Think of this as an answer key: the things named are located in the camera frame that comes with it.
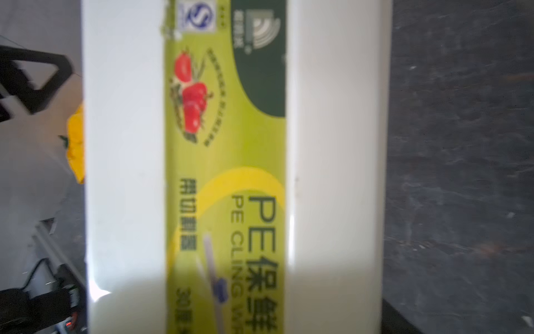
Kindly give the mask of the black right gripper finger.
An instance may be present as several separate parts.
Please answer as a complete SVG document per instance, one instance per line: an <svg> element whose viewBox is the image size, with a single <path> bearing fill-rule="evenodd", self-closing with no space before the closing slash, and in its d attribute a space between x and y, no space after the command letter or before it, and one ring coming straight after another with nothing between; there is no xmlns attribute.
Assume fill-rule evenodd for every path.
<svg viewBox="0 0 534 334"><path fill-rule="evenodd" d="M422 332L386 299L382 300L381 334L422 334Z"/></svg>

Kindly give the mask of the cream wrap dispenser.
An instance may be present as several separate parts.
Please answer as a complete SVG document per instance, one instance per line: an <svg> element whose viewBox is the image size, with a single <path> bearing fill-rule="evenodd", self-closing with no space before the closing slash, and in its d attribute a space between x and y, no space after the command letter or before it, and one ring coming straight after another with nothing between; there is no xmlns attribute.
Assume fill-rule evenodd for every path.
<svg viewBox="0 0 534 334"><path fill-rule="evenodd" d="M83 1L91 333L379 333L390 1Z"/></svg>

